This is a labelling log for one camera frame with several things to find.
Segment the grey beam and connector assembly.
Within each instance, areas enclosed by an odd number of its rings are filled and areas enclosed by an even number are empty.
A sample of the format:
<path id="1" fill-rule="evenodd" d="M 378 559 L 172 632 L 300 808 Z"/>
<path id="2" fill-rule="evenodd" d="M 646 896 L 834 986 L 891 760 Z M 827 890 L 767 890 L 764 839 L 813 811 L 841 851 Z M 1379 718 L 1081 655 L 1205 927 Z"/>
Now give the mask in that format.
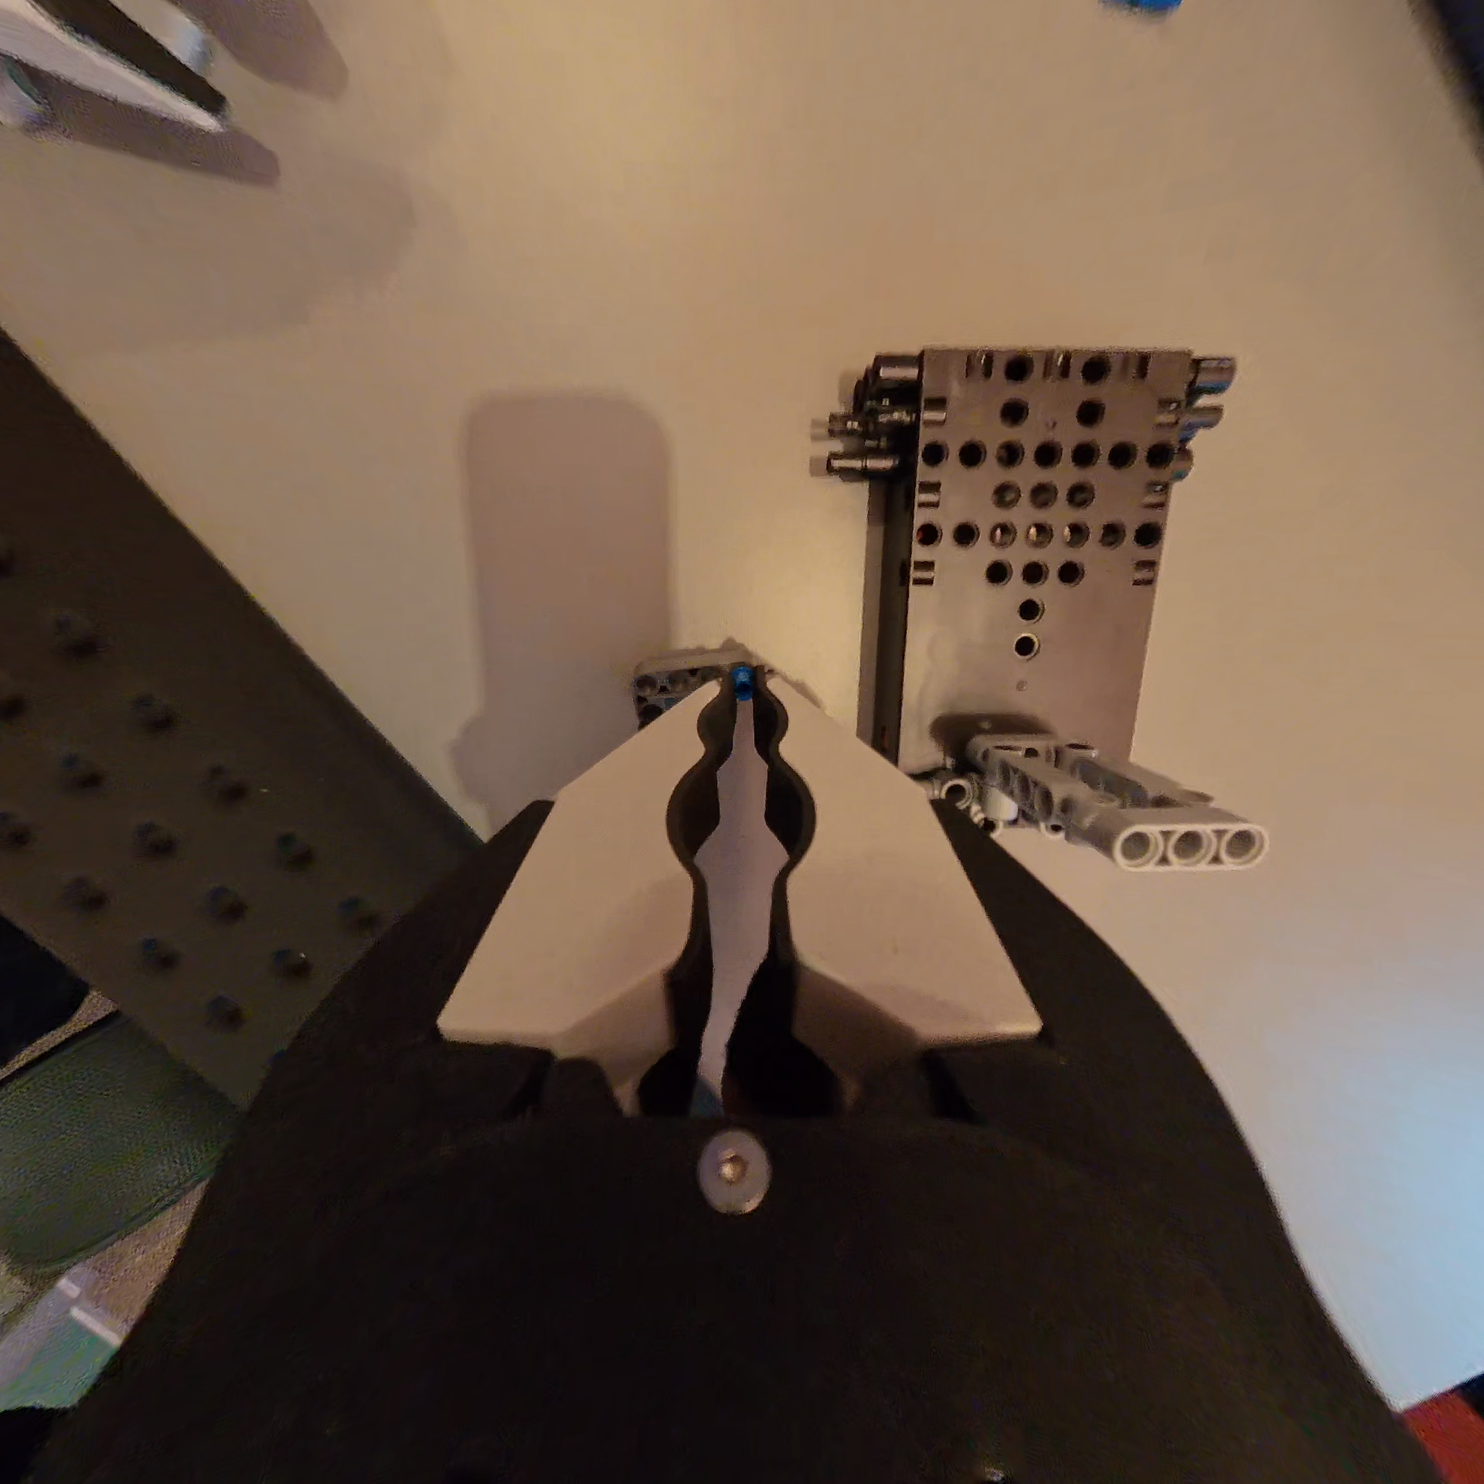
<path id="1" fill-rule="evenodd" d="M 1232 873 L 1271 848 L 1265 825 L 1209 793 L 1084 738 L 987 715 L 957 715 L 943 759 L 914 780 L 988 836 L 1030 831 L 1127 873 Z"/>

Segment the dark teal cloth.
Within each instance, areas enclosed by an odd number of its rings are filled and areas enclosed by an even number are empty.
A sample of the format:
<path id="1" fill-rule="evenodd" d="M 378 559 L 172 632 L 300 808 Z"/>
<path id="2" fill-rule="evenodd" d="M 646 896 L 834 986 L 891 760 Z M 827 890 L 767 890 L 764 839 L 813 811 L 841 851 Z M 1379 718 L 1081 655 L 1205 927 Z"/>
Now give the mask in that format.
<path id="1" fill-rule="evenodd" d="M 207 1181 L 240 1108 L 119 1011 L 2 1082 L 2 1255 L 54 1273 Z"/>

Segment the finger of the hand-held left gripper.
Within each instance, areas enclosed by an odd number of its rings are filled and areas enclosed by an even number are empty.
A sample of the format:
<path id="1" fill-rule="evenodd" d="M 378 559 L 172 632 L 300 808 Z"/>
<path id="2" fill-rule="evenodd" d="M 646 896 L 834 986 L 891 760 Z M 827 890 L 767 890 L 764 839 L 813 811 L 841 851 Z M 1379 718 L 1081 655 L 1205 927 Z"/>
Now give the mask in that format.
<path id="1" fill-rule="evenodd" d="M 231 111 L 201 112 L 59 23 L 2 24 L 3 131 L 70 142 L 232 182 L 269 187 L 282 163 Z"/>
<path id="2" fill-rule="evenodd" d="M 73 38 L 122 64 L 164 95 L 200 112 L 228 112 L 212 83 L 214 41 L 172 1 L 47 1 L 47 13 Z"/>

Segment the grey beam piece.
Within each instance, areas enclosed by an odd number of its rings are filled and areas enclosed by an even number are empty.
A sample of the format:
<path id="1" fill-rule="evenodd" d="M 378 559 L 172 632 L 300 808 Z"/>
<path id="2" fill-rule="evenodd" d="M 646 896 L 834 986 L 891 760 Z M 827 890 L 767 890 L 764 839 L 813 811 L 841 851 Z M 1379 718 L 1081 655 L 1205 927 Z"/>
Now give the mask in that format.
<path id="1" fill-rule="evenodd" d="M 732 669 L 738 663 L 750 663 L 758 678 L 764 661 L 735 640 L 721 646 L 688 646 L 642 658 L 629 678 L 637 729 L 645 729 L 713 681 L 733 687 Z"/>

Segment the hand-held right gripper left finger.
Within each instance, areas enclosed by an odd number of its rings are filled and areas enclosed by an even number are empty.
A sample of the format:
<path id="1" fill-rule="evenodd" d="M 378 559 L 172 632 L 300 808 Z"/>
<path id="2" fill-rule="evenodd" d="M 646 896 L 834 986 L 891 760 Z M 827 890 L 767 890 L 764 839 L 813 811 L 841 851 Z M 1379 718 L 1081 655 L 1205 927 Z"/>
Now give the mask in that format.
<path id="1" fill-rule="evenodd" d="M 589 1062 L 642 1109 L 643 1079 L 687 1040 L 671 983 L 694 959 L 710 1007 L 696 853 L 735 726 L 733 681 L 705 680 L 558 789 L 439 1012 L 446 1041 Z"/>

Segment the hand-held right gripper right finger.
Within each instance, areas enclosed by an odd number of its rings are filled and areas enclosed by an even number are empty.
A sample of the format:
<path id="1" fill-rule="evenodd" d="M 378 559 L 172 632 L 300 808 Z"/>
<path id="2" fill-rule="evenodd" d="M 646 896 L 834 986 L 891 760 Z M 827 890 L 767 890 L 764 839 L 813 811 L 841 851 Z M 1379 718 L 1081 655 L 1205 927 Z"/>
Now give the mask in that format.
<path id="1" fill-rule="evenodd" d="M 832 1114 L 886 1066 L 1044 1021 L 929 791 L 787 678 L 753 692 L 786 851 L 753 973 L 753 1103 Z"/>

